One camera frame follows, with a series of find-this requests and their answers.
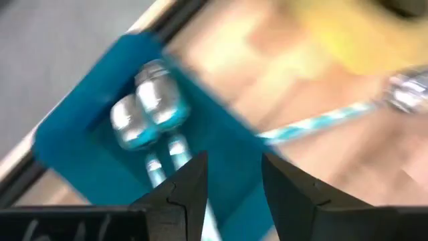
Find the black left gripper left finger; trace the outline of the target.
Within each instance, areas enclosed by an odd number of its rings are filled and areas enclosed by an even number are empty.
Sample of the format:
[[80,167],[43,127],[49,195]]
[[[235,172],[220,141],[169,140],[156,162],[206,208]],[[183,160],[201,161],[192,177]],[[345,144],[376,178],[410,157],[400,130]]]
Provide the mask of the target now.
[[144,213],[148,241],[201,241],[207,172],[208,154],[201,151],[131,205]]

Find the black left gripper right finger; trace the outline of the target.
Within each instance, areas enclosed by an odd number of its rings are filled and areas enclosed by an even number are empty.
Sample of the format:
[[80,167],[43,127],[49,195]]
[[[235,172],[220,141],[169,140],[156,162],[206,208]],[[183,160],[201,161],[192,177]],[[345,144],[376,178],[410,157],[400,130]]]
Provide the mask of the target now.
[[372,241],[369,205],[265,153],[263,189],[281,241]]

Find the blue plastic bin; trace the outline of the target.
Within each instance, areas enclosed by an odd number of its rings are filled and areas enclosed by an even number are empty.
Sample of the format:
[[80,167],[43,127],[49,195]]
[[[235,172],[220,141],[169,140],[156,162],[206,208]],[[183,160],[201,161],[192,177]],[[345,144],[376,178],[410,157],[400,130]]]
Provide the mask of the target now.
[[260,241],[274,224],[261,174],[268,148],[151,33],[123,35],[106,51],[39,125],[35,156],[93,204],[129,204],[149,192],[147,152],[118,144],[110,109],[134,90],[134,76],[154,59],[166,62],[190,106],[179,132],[192,155],[208,154],[208,196],[222,240]]

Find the yellow translucent plastic bin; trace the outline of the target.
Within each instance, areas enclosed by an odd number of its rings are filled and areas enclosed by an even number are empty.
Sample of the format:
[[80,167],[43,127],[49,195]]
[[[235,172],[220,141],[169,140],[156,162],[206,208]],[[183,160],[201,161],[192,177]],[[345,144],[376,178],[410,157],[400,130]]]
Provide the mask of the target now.
[[428,65],[428,12],[403,18],[377,0],[279,0],[345,68],[355,74]]

